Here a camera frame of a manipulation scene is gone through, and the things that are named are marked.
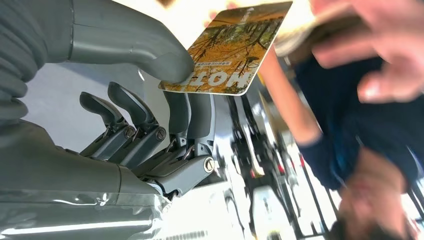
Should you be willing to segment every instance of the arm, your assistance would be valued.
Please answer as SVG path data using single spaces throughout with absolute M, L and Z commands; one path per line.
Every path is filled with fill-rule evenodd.
M 302 103 L 277 60 L 274 48 L 270 49 L 259 69 L 281 117 L 299 145 L 308 145 L 322 135 L 315 117 Z

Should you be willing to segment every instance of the hair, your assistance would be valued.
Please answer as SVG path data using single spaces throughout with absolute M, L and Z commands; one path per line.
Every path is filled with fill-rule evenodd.
M 337 220 L 331 227 L 328 235 L 326 236 L 326 240 L 350 240 L 351 236 L 346 234 L 346 221 L 343 219 Z M 395 235 L 385 230 L 378 224 L 375 224 L 370 230 L 367 232 L 365 236 L 360 236 L 360 238 L 353 239 L 361 239 L 361 240 L 414 240 L 410 232 L 408 231 L 408 237 L 403 239 L 399 235 Z

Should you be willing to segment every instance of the person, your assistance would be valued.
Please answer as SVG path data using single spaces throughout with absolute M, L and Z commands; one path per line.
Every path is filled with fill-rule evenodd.
M 294 67 L 312 112 L 273 49 L 259 74 L 320 183 L 338 190 L 335 239 L 411 239 L 401 195 L 422 176 L 424 3 L 311 0 L 314 13 L 350 2 L 368 25 L 313 47 Z

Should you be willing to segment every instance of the human finger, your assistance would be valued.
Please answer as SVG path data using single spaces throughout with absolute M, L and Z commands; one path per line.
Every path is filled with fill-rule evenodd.
M 418 75 L 370 72 L 359 83 L 357 93 L 363 103 L 409 102 L 422 94 L 423 87 Z
M 349 0 L 356 13 L 372 28 L 393 25 L 422 15 L 424 4 L 417 0 Z
M 323 68 L 377 56 L 374 36 L 369 29 L 357 28 L 316 45 L 312 53 Z
M 348 0 L 310 0 L 310 9 L 314 15 L 318 15 L 324 12 L 326 9 L 330 8 L 332 5 L 335 5 L 340 2 L 347 2 Z

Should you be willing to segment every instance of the robotic hand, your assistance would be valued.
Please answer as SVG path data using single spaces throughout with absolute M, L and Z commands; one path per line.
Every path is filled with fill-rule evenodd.
M 72 206 L 127 208 L 134 200 L 130 200 L 131 195 L 159 195 L 172 200 L 214 170 L 212 95 L 164 93 L 170 109 L 171 143 L 152 157 L 166 138 L 165 129 L 138 96 L 114 82 L 108 88 L 109 98 L 129 112 L 134 127 L 112 103 L 83 92 L 81 106 L 99 114 L 106 130 L 80 153 L 55 146 L 42 127 L 20 119 L 27 108 L 17 98 L 26 94 L 25 83 L 45 63 L 132 63 L 157 79 L 171 83 L 184 81 L 193 70 L 193 60 L 159 21 L 111 0 L 3 0 L 0 32 L 0 193 L 4 193 L 0 194 L 0 203 L 12 202 L 19 194 L 21 200 L 22 193 L 26 203 L 51 203 L 46 194 L 43 197 L 33 194 L 41 191 L 62 192 L 66 201 L 60 202 Z M 87 198 L 81 193 L 98 193 L 98 196 Z M 16 219 L 28 212 L 36 213 L 37 219 L 30 225 L 30 229 L 37 229 L 35 233 L 40 233 L 40 228 L 44 230 L 46 223 L 68 226 L 88 219 L 104 222 L 111 216 L 113 219 L 139 216 L 136 214 L 139 211 L 134 209 L 130 218 L 121 209 L 113 213 L 105 209 L 82 210 L 74 209 L 71 214 L 61 212 L 63 218 L 54 217 L 52 221 L 53 213 L 46 213 L 46 209 L 0 207 L 0 215 L 6 216 L 0 218 L 0 239 L 9 235 L 18 236 L 11 239 L 20 239 L 22 234 L 29 237 L 28 229 L 2 230 L 3 220 Z M 143 214 L 150 220 L 150 225 L 144 226 L 148 230 L 155 213 L 144 211 Z M 141 228 L 136 225 L 136 229 L 129 230 L 127 226 L 125 234 L 128 231 L 131 236 Z M 116 237 L 110 231 L 96 233 L 100 234 L 98 238 Z

